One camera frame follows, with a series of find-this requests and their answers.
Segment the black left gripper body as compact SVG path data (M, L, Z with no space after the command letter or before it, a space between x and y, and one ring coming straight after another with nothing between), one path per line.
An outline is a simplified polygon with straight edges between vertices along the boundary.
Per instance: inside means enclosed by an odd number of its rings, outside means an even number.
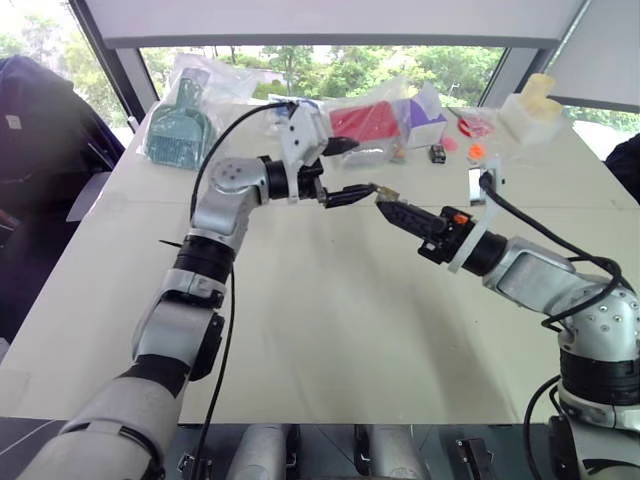
M298 198L314 199L320 204L327 201L327 190L321 182L324 173L322 166L303 166L298 171Z

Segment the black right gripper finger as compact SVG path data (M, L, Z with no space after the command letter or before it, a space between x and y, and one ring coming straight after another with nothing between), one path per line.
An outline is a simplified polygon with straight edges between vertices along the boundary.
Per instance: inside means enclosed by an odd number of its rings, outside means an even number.
M376 206L390 223L442 223L443 219L402 200L379 200Z
M392 225L422 239L442 233L442 218L408 203L378 203L377 208Z

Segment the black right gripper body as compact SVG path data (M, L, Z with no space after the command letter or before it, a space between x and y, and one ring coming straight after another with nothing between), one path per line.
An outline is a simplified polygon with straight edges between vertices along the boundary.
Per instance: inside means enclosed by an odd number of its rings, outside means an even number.
M475 221L471 214L450 206L443 207L438 218L444 221L444 226L431 233L417 253L436 264L449 264L475 227Z

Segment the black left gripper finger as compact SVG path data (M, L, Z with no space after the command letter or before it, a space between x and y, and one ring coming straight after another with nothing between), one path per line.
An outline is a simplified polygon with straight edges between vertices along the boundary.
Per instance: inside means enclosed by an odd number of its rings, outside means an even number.
M354 184L344 187L340 191L325 191L324 207L326 209L352 205L368 197L376 191L374 184Z
M342 155L355 149L358 146L359 142L350 137L330 137L327 142L327 155Z

